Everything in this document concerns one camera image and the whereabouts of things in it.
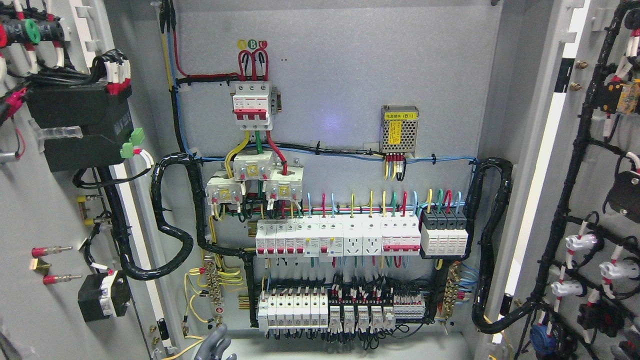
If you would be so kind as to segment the grey robotic right hand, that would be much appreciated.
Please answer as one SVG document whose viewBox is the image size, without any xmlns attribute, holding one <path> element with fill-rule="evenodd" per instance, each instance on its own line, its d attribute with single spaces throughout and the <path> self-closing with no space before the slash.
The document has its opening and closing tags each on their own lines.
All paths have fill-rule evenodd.
<svg viewBox="0 0 640 360">
<path fill-rule="evenodd" d="M 222 324 L 208 335 L 195 353 L 194 360 L 222 360 L 225 351 L 231 346 L 232 339 L 227 335 L 227 325 Z"/>
</svg>

